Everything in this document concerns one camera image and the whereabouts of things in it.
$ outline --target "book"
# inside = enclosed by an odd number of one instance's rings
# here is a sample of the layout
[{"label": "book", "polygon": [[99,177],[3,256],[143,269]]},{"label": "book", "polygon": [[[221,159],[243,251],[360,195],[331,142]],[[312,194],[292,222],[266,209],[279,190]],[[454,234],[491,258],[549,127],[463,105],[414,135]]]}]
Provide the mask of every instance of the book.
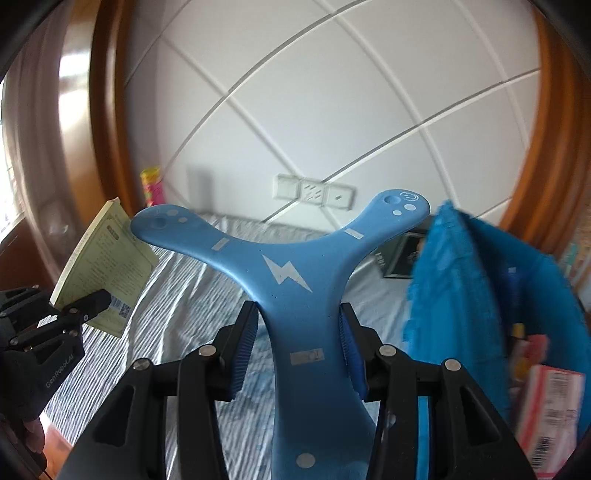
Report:
[{"label": "book", "polygon": [[131,233],[130,224],[118,198],[106,202],[72,252],[51,295],[51,303],[61,310],[104,288],[111,294],[111,305],[88,324],[118,338],[158,264],[150,246]]},{"label": "book", "polygon": [[402,235],[387,241],[374,255],[384,278],[412,278],[413,266],[420,255],[421,243],[427,236],[433,216],[428,216],[419,225]]}]

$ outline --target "qr code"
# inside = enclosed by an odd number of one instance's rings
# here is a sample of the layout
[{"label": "qr code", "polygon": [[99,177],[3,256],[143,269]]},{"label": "qr code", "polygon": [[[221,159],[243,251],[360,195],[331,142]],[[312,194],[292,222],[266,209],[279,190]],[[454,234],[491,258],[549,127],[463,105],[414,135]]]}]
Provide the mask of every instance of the qr code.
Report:
[{"label": "qr code", "polygon": [[126,303],[124,303],[121,308],[119,309],[119,316],[123,317],[125,320],[127,320],[127,317],[129,316],[129,312],[131,312],[131,307],[129,305],[127,305]]},{"label": "qr code", "polygon": [[131,312],[131,307],[129,305],[127,305],[123,300],[114,297],[113,295],[111,295],[111,305],[109,305],[109,308],[117,310],[119,316],[123,317],[125,320],[127,320],[127,317],[129,317]]}]

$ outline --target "white dot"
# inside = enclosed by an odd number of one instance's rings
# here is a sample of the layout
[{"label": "white dot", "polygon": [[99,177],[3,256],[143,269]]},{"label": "white dot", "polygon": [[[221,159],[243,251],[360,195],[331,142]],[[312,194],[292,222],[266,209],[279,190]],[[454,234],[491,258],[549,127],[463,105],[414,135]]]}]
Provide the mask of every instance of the white dot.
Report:
[{"label": "white dot", "polygon": [[311,453],[301,453],[297,456],[295,462],[300,468],[310,468],[311,466],[314,466],[316,459]]}]

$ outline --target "white lightning bolt logo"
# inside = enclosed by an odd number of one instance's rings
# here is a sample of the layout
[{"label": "white lightning bolt logo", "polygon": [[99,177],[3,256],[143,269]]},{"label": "white lightning bolt logo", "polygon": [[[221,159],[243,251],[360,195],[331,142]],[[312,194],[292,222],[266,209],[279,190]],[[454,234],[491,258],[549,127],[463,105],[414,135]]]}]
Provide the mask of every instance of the white lightning bolt logo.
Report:
[{"label": "white lightning bolt logo", "polygon": [[271,270],[273,277],[275,277],[275,280],[277,280],[279,285],[281,285],[286,278],[290,278],[297,284],[304,287],[307,291],[312,291],[312,289],[308,286],[304,278],[300,275],[291,262],[287,262],[285,265],[280,267],[273,260],[268,259],[266,256],[263,255],[262,257],[265,259],[265,262],[267,262],[267,267],[269,267],[269,270]]}]

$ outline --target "bed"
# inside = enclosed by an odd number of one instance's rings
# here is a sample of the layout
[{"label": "bed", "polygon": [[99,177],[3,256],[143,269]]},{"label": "bed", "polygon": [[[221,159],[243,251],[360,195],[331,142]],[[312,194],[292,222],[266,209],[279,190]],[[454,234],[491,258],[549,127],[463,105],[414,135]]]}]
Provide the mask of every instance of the bed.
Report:
[{"label": "bed", "polygon": [[[251,220],[209,216],[218,229],[257,242],[303,242],[322,234]],[[46,415],[72,444],[129,365],[139,357],[155,364],[180,359],[212,340],[217,330],[235,321],[248,299],[229,277],[193,258],[154,248],[160,258],[121,339],[85,327],[86,356],[68,377]],[[374,328],[384,342],[404,348],[402,330],[408,319],[408,280],[383,278],[373,255],[351,275],[343,301],[359,320]],[[275,381],[271,345],[259,319],[259,330],[242,391],[235,401],[217,404],[220,433],[230,478],[271,478]],[[367,404],[374,420],[378,405]],[[168,401],[167,470],[180,478],[176,457],[176,399]]]}]

